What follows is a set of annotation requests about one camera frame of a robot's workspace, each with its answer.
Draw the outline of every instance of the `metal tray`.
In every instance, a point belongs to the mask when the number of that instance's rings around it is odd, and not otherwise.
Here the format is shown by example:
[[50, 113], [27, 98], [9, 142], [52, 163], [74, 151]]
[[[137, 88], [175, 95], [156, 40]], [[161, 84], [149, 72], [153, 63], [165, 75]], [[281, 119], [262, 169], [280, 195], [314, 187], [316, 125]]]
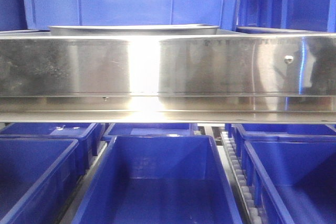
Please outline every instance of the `metal tray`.
[[51, 35], [214, 35], [219, 26], [206, 24], [150, 26], [50, 26]]

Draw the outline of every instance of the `stainless steel shelf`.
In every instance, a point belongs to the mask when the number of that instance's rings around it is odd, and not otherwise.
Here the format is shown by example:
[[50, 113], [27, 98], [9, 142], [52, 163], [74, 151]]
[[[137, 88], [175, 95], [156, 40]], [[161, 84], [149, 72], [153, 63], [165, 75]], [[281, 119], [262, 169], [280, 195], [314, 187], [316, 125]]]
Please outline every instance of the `stainless steel shelf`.
[[33, 34], [0, 37], [1, 121], [335, 122], [335, 34]]

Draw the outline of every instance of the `stainless steel panel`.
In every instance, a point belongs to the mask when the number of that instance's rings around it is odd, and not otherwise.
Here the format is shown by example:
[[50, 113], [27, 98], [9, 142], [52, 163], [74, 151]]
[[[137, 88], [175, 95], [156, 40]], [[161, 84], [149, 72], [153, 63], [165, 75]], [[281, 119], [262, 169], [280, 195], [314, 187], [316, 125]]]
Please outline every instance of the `stainless steel panel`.
[[0, 121], [332, 122], [335, 71], [335, 34], [1, 37]]
[[335, 95], [335, 71], [335, 34], [0, 38], [0, 97]]
[[1, 98], [0, 122], [336, 123], [335, 97]]
[[219, 26], [207, 24], [149, 26], [50, 26], [51, 35], [213, 35]]
[[306, 31], [306, 30], [280, 29], [280, 28], [267, 28], [267, 27], [249, 27], [249, 26], [238, 26], [237, 31], [240, 33], [247, 33], [247, 34], [316, 33], [315, 31]]

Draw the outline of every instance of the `bolt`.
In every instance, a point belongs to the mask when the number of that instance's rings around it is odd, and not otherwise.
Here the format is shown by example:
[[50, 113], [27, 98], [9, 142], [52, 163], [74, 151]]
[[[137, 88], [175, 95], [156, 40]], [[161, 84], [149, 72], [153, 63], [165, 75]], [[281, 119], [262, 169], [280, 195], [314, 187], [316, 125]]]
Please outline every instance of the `bolt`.
[[294, 61], [294, 57], [292, 55], [286, 55], [285, 56], [285, 63], [286, 64], [292, 64]]

